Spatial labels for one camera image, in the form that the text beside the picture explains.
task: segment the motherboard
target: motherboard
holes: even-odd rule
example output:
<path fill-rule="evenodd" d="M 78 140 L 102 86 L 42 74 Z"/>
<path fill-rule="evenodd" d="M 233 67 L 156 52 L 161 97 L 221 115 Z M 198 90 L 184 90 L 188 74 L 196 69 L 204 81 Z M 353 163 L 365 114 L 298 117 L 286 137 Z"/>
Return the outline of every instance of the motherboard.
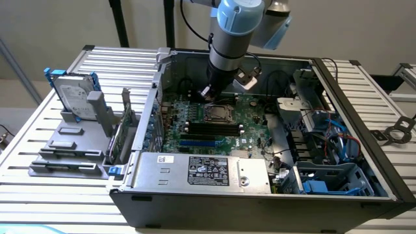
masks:
<path fill-rule="evenodd" d="M 221 97 L 210 103 L 165 94 L 162 152 L 266 158 L 269 132 L 264 104 L 253 95 Z"/>

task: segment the white wall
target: white wall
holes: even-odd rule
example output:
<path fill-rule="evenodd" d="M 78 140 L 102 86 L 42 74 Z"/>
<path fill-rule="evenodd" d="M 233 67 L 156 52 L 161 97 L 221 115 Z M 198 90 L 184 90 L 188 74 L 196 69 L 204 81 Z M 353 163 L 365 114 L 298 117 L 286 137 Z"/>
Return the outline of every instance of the white wall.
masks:
<path fill-rule="evenodd" d="M 293 21 L 278 49 L 252 52 L 356 59 L 370 73 L 389 74 L 416 62 L 414 0 L 290 0 Z M 162 0 L 122 0 L 133 47 L 165 46 Z M 185 4 L 194 29 L 208 34 L 209 8 Z M 66 68 L 85 44 L 118 46 L 106 0 L 0 0 L 0 35 L 26 75 Z M 176 43 L 204 48 L 176 7 Z M 0 78 L 14 78 L 0 59 Z"/>

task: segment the metal slotted table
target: metal slotted table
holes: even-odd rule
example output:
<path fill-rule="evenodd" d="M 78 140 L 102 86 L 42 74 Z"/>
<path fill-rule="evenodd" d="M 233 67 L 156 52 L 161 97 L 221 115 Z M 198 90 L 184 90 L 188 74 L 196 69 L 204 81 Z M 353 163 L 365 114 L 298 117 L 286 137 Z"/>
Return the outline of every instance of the metal slotted table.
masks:
<path fill-rule="evenodd" d="M 156 72 L 156 54 L 157 50 L 94 47 L 81 52 L 68 71 L 97 72 L 105 100 L 114 112 L 122 111 L 122 87 L 130 88 L 132 108 L 141 113 Z M 401 110 L 360 66 L 348 61 L 336 62 L 340 87 L 368 128 L 385 129 L 392 126 L 402 115 Z M 325 62 L 325 65 L 333 73 L 330 62 Z M 28 166 L 61 121 L 61 107 L 54 92 L 50 92 L 0 155 L 0 222 L 45 224 L 69 234 L 149 232 L 126 225 L 108 196 L 106 180 L 28 176 Z M 416 193 L 416 137 L 412 143 L 400 148 L 386 146 L 382 149 Z M 370 220 L 348 233 L 409 234 L 414 231 L 416 210 L 392 220 Z M 150 232 L 194 233 L 168 230 Z"/>

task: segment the black pole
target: black pole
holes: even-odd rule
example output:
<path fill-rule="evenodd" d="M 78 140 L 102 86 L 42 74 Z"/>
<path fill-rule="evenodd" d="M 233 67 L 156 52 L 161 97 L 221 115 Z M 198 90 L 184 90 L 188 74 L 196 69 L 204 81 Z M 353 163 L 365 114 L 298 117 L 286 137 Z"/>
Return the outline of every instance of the black pole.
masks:
<path fill-rule="evenodd" d="M 112 10 L 112 15 L 114 17 L 120 46 L 129 47 L 129 38 L 125 30 L 121 2 L 120 0 L 108 0 L 108 2 Z"/>
<path fill-rule="evenodd" d="M 166 47 L 174 48 L 174 0 L 162 0 L 164 29 L 166 34 Z"/>

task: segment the power supply label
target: power supply label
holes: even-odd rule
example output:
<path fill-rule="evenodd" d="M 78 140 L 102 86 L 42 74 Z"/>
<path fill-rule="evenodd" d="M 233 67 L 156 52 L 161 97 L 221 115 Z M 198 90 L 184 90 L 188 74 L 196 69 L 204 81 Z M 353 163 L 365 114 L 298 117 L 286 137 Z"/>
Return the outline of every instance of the power supply label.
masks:
<path fill-rule="evenodd" d="M 229 186 L 228 159 L 189 157 L 188 183 L 190 185 Z"/>

